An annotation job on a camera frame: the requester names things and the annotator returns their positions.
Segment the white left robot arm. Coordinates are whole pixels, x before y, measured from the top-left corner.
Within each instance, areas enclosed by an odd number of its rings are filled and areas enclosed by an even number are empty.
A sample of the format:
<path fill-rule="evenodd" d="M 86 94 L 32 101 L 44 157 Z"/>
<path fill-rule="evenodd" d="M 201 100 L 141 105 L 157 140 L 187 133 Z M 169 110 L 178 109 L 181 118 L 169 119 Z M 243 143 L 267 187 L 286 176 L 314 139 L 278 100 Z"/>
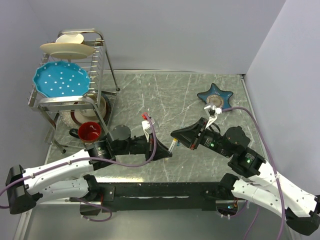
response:
<path fill-rule="evenodd" d="M 60 198 L 95 200 L 99 184 L 88 172 L 118 165 L 116 156 L 144 155 L 145 162 L 172 157 L 169 148 L 154 135 L 153 130 L 141 136 L 131 136 L 131 130 L 118 125 L 102 140 L 55 162 L 24 169 L 10 168 L 1 193 L 7 194 L 10 214 L 17 215 L 34 208 L 38 203 Z"/>

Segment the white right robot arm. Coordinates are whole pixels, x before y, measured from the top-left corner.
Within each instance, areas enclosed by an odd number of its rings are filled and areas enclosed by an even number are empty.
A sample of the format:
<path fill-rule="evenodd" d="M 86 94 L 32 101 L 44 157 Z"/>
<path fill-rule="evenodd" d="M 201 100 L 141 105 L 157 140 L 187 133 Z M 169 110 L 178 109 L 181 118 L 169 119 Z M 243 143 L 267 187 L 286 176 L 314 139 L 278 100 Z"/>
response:
<path fill-rule="evenodd" d="M 235 174 L 226 173 L 219 182 L 219 195 L 248 200 L 283 217 L 294 231 L 309 236 L 320 226 L 320 197 L 289 181 L 264 157 L 249 148 L 250 139 L 240 126 L 230 127 L 224 135 L 206 128 L 207 120 L 174 130 L 171 136 L 185 147 L 202 145 L 226 158 Z"/>

